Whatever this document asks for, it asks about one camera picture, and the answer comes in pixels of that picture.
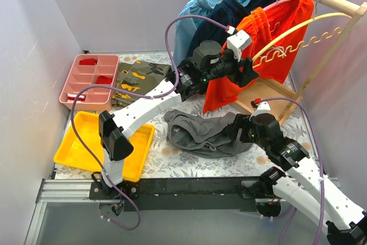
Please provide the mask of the cream yellow hanger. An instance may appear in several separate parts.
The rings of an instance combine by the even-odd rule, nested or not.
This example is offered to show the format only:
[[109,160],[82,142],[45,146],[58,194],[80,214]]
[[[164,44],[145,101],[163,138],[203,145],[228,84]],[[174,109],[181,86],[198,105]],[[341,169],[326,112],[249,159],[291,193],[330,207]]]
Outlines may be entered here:
[[258,72],[264,72],[270,69],[271,71],[288,73],[300,49],[307,48],[309,45],[317,44],[323,40],[332,38],[335,34],[341,33],[341,28],[336,27],[332,32],[324,32],[319,37],[312,36],[308,40],[304,39],[307,27],[310,24],[334,17],[343,17],[349,20],[352,18],[341,12],[326,13],[313,16],[291,27],[289,30],[269,42],[269,44],[264,46],[253,56],[253,68]]

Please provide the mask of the grey shorts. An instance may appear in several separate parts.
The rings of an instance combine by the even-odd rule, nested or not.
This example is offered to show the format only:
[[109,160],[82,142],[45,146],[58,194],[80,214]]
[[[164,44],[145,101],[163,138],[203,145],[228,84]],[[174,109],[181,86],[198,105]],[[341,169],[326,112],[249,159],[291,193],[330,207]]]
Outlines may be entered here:
[[176,148],[202,158],[217,159],[234,157],[248,151],[251,143],[231,140],[228,126],[234,122],[236,114],[203,118],[179,110],[168,111],[164,115],[167,123],[167,140]]

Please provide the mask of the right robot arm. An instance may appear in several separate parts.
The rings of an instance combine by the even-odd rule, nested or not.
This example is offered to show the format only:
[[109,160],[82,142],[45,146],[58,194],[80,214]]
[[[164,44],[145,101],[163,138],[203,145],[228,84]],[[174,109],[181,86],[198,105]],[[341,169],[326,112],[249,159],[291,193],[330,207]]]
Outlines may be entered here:
[[260,177],[260,193],[286,200],[326,234],[330,244],[366,244],[366,211],[324,174],[308,151],[283,135],[269,113],[236,115],[228,126],[232,140],[254,143],[275,164]]

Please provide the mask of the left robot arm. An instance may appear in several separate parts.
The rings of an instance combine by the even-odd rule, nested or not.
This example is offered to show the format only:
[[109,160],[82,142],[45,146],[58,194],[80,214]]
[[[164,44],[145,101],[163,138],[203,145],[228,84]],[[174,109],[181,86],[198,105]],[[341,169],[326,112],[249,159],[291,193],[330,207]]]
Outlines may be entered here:
[[153,90],[133,104],[111,114],[99,114],[99,136],[104,153],[104,168],[96,184],[109,199],[121,195],[124,160],[133,152],[130,137],[146,122],[168,108],[201,94],[210,81],[227,77],[244,87],[258,77],[242,52],[252,43],[238,35],[227,39],[227,47],[206,40],[196,47],[192,57],[180,62]]

